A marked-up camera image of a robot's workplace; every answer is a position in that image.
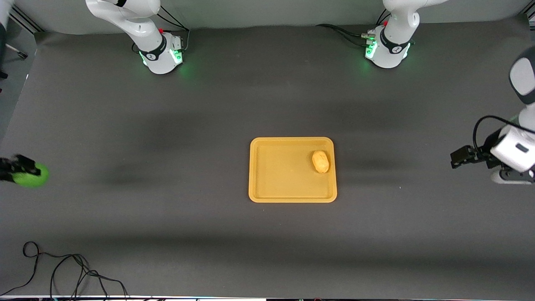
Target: cable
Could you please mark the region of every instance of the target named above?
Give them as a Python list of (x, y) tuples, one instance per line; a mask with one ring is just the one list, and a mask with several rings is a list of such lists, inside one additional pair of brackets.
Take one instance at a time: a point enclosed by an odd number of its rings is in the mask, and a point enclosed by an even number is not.
[(192, 31), (188, 29), (188, 37), (186, 38), (186, 47), (182, 51), (186, 51), (189, 47), (189, 35)]
[(325, 23), (323, 23), (323, 24), (318, 24), (318, 25), (316, 25), (316, 26), (320, 26), (320, 27), (328, 27), (328, 28), (334, 29), (334, 30), (336, 30), (336, 31), (341, 31), (341, 32), (343, 32), (343, 33), (345, 33), (345, 34), (347, 34), (347, 35), (350, 35), (350, 36), (358, 36), (358, 37), (361, 36), (361, 35), (359, 35), (359, 34), (352, 33), (352, 32), (350, 32), (350, 31), (348, 31), (348, 30), (346, 30), (346, 29), (343, 29), (342, 27), (339, 27), (339, 26), (336, 26), (336, 25), (332, 25), (332, 24), (325, 24)]
[(187, 31), (189, 30), (186, 26), (184, 26), (182, 23), (180, 23), (179, 20), (177, 20), (175, 17), (173, 17), (173, 15), (170, 14), (170, 13), (167, 11), (167, 9), (165, 9), (165, 7), (163, 7), (163, 6), (160, 6), (160, 7), (161, 7), (161, 8), (162, 8), (162, 9), (163, 9), (169, 16), (171, 16), (171, 18), (173, 18), (173, 20), (175, 20), (178, 24), (180, 24), (180, 27), (184, 28), (184, 29), (187, 30)]
[(383, 21), (384, 21), (386, 18), (388, 18), (389, 16), (391, 16), (391, 15), (392, 15), (391, 13), (387, 14), (384, 18), (381, 19), (381, 21), (379, 21), (379, 24), (383, 23)]
[[(35, 246), (35, 249), (36, 249), (35, 255), (28, 255), (28, 253), (26, 252), (26, 248), (28, 248), (29, 245), (34, 245)], [(34, 258), (35, 257), (35, 264), (34, 264), (33, 272), (32, 272), (32, 275), (31, 275), (30, 279), (25, 284), (23, 284), (21, 286), (18, 286), (18, 287), (14, 287), (14, 288), (8, 290), (7, 292), (1, 294), (0, 296), (4, 296), (6, 294), (9, 294), (13, 290), (23, 288), (23, 287), (27, 286), (32, 281), (34, 276), (35, 276), (35, 273), (37, 272), (37, 264), (39, 263), (39, 257), (41, 255), (47, 255), (47, 256), (50, 256), (52, 258), (62, 258), (62, 260), (56, 265), (56, 267), (52, 271), (52, 275), (50, 277), (49, 295), (50, 295), (50, 299), (51, 300), (53, 299), (53, 297), (52, 297), (52, 285), (54, 283), (54, 277), (56, 276), (56, 271), (69, 258), (72, 258), (80, 266), (80, 275), (78, 276), (77, 284), (76, 284), (76, 287), (74, 288), (74, 291), (73, 291), (73, 293), (71, 295), (70, 300), (73, 299), (73, 297), (74, 297), (74, 299), (76, 299), (76, 297), (78, 296), (78, 288), (80, 287), (80, 284), (82, 283), (83, 279), (86, 276), (95, 277), (95, 278), (98, 279), (98, 281), (100, 283), (100, 286), (101, 286), (101, 289), (104, 292), (106, 298), (109, 297), (109, 294), (106, 291), (106, 288), (104, 287), (104, 283), (102, 282), (102, 280), (119, 283), (121, 285), (121, 288), (122, 288), (123, 293), (125, 295), (125, 300), (126, 300), (126, 298), (128, 296), (128, 292), (126, 291), (126, 288), (125, 288), (124, 284), (121, 281), (102, 276), (96, 270), (89, 269), (89, 262), (87, 261), (87, 259), (82, 254), (77, 254), (76, 253), (76, 254), (66, 254), (66, 255), (53, 255), (53, 254), (50, 254), (50, 253), (47, 253), (47, 252), (41, 252), (41, 250), (39, 249), (39, 246), (33, 241), (29, 241), (29, 242), (26, 242), (24, 244), (24, 246), (22, 247), (22, 254), (26, 258)]]
[(137, 49), (137, 51), (135, 51), (134, 50), (134, 46), (135, 46), (135, 42), (132, 43), (132, 46), (130, 47), (130, 49), (132, 50), (132, 52), (138, 53), (139, 52), (139, 48)]
[(386, 9), (383, 10), (383, 12), (381, 13), (381, 15), (379, 16), (379, 18), (377, 18), (377, 22), (375, 22), (375, 25), (379, 25), (379, 20), (381, 19), (381, 17), (383, 16), (383, 14), (386, 12)]
[(355, 43), (355, 41), (353, 41), (352, 39), (350, 39), (348, 36), (346, 36), (345, 34), (347, 35), (350, 35), (350, 36), (354, 36), (354, 37), (360, 37), (360, 35), (357, 35), (355, 33), (352, 33), (350, 31), (347, 31), (341, 27), (338, 27), (338, 26), (335, 26), (335, 25), (332, 25), (332, 24), (318, 24), (316, 26), (320, 26), (320, 27), (327, 27), (327, 28), (331, 28), (333, 29), (335, 32), (339, 33), (344, 39), (346, 39), (347, 41), (349, 41), (349, 43), (353, 44), (353, 45), (357, 45), (357, 46), (360, 46), (360, 47), (366, 47), (366, 45), (364, 44), (358, 44), (358, 43)]
[(491, 118), (491, 119), (496, 119), (496, 120), (501, 121), (501, 122), (503, 122), (503, 123), (505, 123), (505, 124), (508, 124), (508, 125), (510, 125), (510, 126), (512, 126), (512, 127), (516, 127), (517, 129), (526, 131), (526, 132), (528, 132), (528, 133), (535, 134), (535, 131), (534, 131), (534, 130), (527, 129), (527, 128), (523, 127), (523, 126), (520, 126), (520, 125), (518, 125), (518, 124), (515, 124), (515, 123), (513, 123), (513, 122), (511, 122), (511, 121), (509, 121), (509, 120), (503, 119), (503, 118), (501, 118), (501, 117), (494, 116), (494, 115), (486, 115), (486, 116), (483, 116), (483, 117), (481, 117), (479, 120), (477, 120), (476, 125), (473, 127), (473, 133), (472, 133), (473, 147), (474, 147), (474, 149), (476, 150), (477, 155), (480, 157), (480, 159), (483, 158), (483, 154), (481, 153), (481, 151), (479, 150), (479, 147), (477, 146), (477, 141), (476, 141), (476, 140), (477, 140), (477, 128), (479, 127), (479, 124), (480, 124), (483, 120), (485, 120), (485, 119), (489, 119), (489, 118)]
[(363, 47), (363, 48), (366, 48), (366, 45), (364, 44), (358, 44), (358, 43), (355, 43), (355, 41), (351, 40), (350, 38), (346, 37), (344, 34), (342, 34), (341, 32), (337, 32), (339, 33), (344, 39), (346, 39), (347, 41), (349, 41), (349, 43), (353, 44), (353, 45), (357, 45), (357, 46), (360, 46), (360, 47)]
[(157, 15), (158, 17), (162, 18), (162, 19), (163, 19), (164, 21), (166, 21), (167, 23), (169, 23), (169, 24), (171, 24), (171, 25), (174, 25), (174, 26), (180, 27), (180, 28), (184, 29), (185, 31), (186, 31), (186, 30), (188, 30), (187, 28), (185, 28), (185, 27), (183, 27), (183, 26), (180, 26), (180, 25), (178, 25), (178, 24), (175, 24), (175, 23), (173, 23), (173, 22), (171, 22), (171, 21), (169, 21), (169, 20), (165, 19), (165, 18), (164, 18), (164, 17), (162, 17), (162, 15), (161, 15), (161, 14), (159, 14), (159, 13), (158, 13), (158, 14), (156, 14), (156, 15)]

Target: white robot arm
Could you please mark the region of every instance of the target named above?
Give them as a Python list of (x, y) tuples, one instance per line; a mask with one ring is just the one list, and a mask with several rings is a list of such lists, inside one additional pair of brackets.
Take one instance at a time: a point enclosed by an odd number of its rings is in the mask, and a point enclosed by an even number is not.
[(171, 72), (182, 63), (182, 40), (161, 33), (149, 19), (160, 9), (160, 0), (86, 0), (96, 17), (121, 28), (140, 50), (143, 63), (156, 74)]
[(420, 25), (418, 9), (437, 5), (448, 0), (383, 0), (391, 12), (388, 25), (379, 25), (368, 31), (369, 40), (365, 57), (381, 68), (394, 68), (407, 56), (410, 39)]
[[(523, 52), (513, 64), (509, 80), (514, 91), (526, 105), (515, 122), (495, 116), (482, 117), (476, 124), (474, 147), (464, 146), (451, 154), (452, 167), (486, 162), (488, 168), (500, 166), (492, 174), (499, 184), (535, 183), (535, 47)], [(508, 123), (492, 133), (483, 146), (476, 143), (477, 126), (487, 118)]]

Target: dark gray table surface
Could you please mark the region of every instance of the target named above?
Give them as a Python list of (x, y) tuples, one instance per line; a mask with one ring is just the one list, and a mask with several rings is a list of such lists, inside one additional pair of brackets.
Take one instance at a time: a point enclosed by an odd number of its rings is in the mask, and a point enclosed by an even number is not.
[[(1, 290), (29, 277), (34, 240), (133, 295), (534, 300), (533, 187), (449, 165), (480, 116), (521, 110), (508, 72), (527, 21), (424, 24), (414, 39), (382, 70), (326, 28), (197, 30), (185, 64), (157, 76), (125, 34), (39, 36), (0, 154), (52, 175), (0, 184)], [(250, 201), (249, 143), (270, 136), (330, 137), (336, 201)], [(13, 294), (47, 294), (56, 263)], [(76, 277), (61, 268), (60, 293)]]

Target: gray wall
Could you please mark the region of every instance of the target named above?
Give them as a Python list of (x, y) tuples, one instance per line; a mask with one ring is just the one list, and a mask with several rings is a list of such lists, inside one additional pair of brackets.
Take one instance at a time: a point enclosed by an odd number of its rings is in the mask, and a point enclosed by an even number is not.
[[(420, 10), (422, 22), (491, 21), (513, 16), (530, 0), (450, 0)], [(120, 30), (93, 17), (84, 0), (16, 0), (48, 31), (91, 34)], [(372, 24), (384, 9), (381, 0), (162, 0), (190, 28), (263, 25)], [(159, 27), (172, 26), (153, 18)]]

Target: tray rim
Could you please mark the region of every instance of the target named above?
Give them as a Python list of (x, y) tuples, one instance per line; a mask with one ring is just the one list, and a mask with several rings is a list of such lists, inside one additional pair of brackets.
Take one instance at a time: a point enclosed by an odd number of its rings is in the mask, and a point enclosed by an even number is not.
[[(333, 194), (330, 198), (326, 198), (326, 199), (323, 199), (321, 198), (322, 201), (318, 202), (318, 201), (295, 201), (295, 200), (299, 200), (299, 198), (295, 198), (295, 199), (290, 199), (290, 198), (272, 198), (272, 200), (277, 200), (276, 202), (265, 202), (265, 201), (259, 201), (260, 199), (259, 198), (256, 198), (252, 192), (252, 189), (251, 189), (251, 183), (254, 179), (254, 173), (253, 173), (253, 166), (254, 166), (254, 157), (253, 157), (253, 150), (254, 148), (256, 147), (256, 145), (258, 144), (258, 142), (260, 141), (269, 141), (269, 140), (324, 140), (327, 142), (327, 147), (329, 149), (329, 151), (332, 153), (331, 155), (331, 162), (330, 165), (332, 168), (332, 170), (334, 171), (333, 173), (333, 181), (334, 181), (334, 185), (333, 185)], [(329, 138), (329, 137), (315, 137), (315, 136), (310, 136), (310, 137), (257, 137), (255, 139), (253, 139), (251, 141), (251, 144), (249, 146), (249, 183), (248, 183), (248, 194), (249, 194), (249, 199), (251, 199), (251, 201), (255, 202), (255, 203), (259, 203), (259, 204), (283, 204), (283, 203), (294, 203), (294, 204), (326, 204), (326, 203), (331, 203), (333, 202), (337, 196), (338, 196), (338, 186), (337, 186), (337, 179), (336, 179), (336, 162), (335, 162), (335, 157), (334, 157), (334, 143), (333, 141)]]

